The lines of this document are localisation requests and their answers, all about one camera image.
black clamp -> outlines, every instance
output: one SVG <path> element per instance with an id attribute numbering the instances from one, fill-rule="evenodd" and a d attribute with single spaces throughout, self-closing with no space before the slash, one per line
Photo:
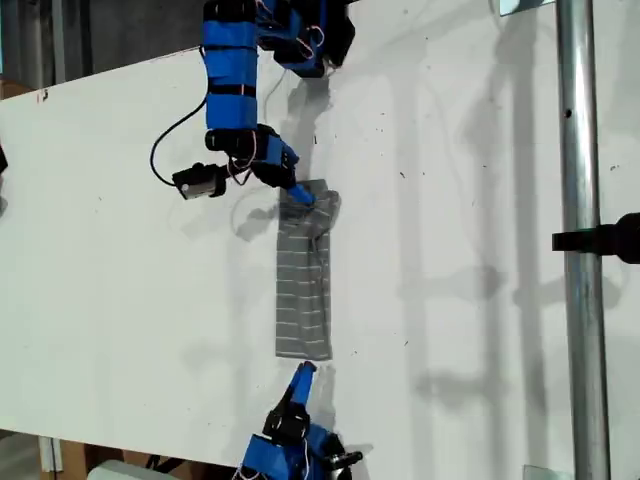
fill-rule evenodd
<path id="1" fill-rule="evenodd" d="M 227 191 L 228 171 L 218 165 L 196 163 L 193 167 L 173 174 L 173 183 L 185 200 L 203 195 L 220 197 Z"/>
<path id="2" fill-rule="evenodd" d="M 615 225 L 553 235 L 554 252 L 617 255 L 629 264 L 640 264 L 640 213 L 629 213 Z"/>
<path id="3" fill-rule="evenodd" d="M 321 460 L 325 472 L 335 472 L 355 465 L 364 458 L 362 452 L 347 452 L 335 433 L 328 436 L 322 446 L 324 457 Z"/>
<path id="4" fill-rule="evenodd" d="M 262 433 L 280 445 L 300 445 L 309 433 L 311 418 L 303 405 L 291 403 L 280 409 L 280 404 L 267 415 Z"/>

metal pole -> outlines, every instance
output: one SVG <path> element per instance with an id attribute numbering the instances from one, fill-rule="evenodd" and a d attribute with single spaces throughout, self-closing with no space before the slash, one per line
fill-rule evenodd
<path id="1" fill-rule="evenodd" d="M 600 224 L 592 0 L 556 2 L 564 229 Z M 565 254 L 576 480 L 610 480 L 602 263 Z"/>
<path id="2" fill-rule="evenodd" d="M 93 74 L 90 0 L 51 0 L 56 83 Z"/>
<path id="3" fill-rule="evenodd" d="M 51 1 L 0 2 L 5 78 L 30 88 L 51 86 L 54 83 Z"/>

silver pole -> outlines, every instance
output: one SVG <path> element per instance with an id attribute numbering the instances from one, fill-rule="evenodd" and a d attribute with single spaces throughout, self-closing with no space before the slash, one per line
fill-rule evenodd
<path id="1" fill-rule="evenodd" d="M 592 0 L 557 0 L 564 230 L 600 224 Z M 610 480 L 602 263 L 565 254 L 576 480 Z"/>

blue tape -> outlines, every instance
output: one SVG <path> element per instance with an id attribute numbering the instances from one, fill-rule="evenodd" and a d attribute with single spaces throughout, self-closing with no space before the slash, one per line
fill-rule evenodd
<path id="1" fill-rule="evenodd" d="M 256 48 L 257 27 L 250 22 L 218 22 L 203 24 L 203 45 Z"/>
<path id="2" fill-rule="evenodd" d="M 309 393 L 311 393 L 313 373 L 314 367 L 310 363 L 300 365 L 291 381 L 291 385 L 294 387 L 293 397 L 291 398 L 293 403 L 299 403 L 300 405 L 307 404 Z"/>
<path id="3" fill-rule="evenodd" d="M 275 165 L 279 167 L 282 165 L 282 139 L 269 135 L 267 143 L 267 157 L 263 160 L 264 163 L 269 165 Z"/>
<path id="4" fill-rule="evenodd" d="M 258 103 L 242 95 L 207 95 L 207 128 L 256 129 Z"/>
<path id="5" fill-rule="evenodd" d="M 258 53 L 253 50 L 214 50 L 205 53 L 207 76 L 215 85 L 256 86 Z"/>
<path id="6" fill-rule="evenodd" d="M 326 474 L 322 463 L 318 458 L 324 457 L 322 447 L 329 436 L 324 428 L 311 424 L 306 440 L 310 450 L 309 475 L 307 480 L 324 480 Z M 302 469 L 304 477 L 305 468 L 304 443 L 296 446 L 279 446 L 271 443 L 266 438 L 253 435 L 245 452 L 242 465 L 262 473 L 273 480 L 291 480 L 296 472 Z"/>
<path id="7" fill-rule="evenodd" d="M 296 185 L 295 187 L 287 190 L 287 193 L 293 197 L 293 199 L 298 203 L 303 203 L 305 205 L 313 205 L 316 201 L 316 198 L 307 192 L 302 185 Z"/>
<path id="8" fill-rule="evenodd" d="M 297 165 L 298 160 L 300 160 L 300 157 L 296 152 L 293 151 L 293 148 L 287 145 L 287 143 L 284 140 L 282 140 L 282 149 L 284 150 L 284 153 L 289 158 L 289 162 L 291 163 L 291 166 Z"/>

gray cloth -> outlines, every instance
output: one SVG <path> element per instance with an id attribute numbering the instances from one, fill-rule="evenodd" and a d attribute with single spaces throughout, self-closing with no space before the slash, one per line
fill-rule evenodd
<path id="1" fill-rule="evenodd" d="M 330 360 L 331 262 L 329 231 L 340 206 L 324 180 L 300 182 L 316 197 L 313 207 L 280 197 L 276 356 Z"/>

